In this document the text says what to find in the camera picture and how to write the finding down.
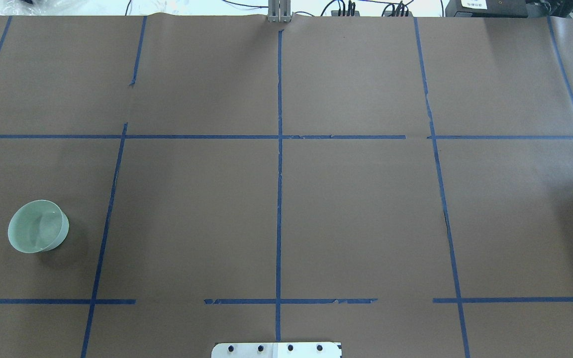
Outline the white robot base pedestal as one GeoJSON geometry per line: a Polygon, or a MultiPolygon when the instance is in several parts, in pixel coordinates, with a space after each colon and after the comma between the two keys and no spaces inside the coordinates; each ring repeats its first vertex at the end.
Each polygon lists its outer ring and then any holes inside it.
{"type": "Polygon", "coordinates": [[[216,344],[212,358],[341,358],[341,343],[266,342],[216,344]]]}

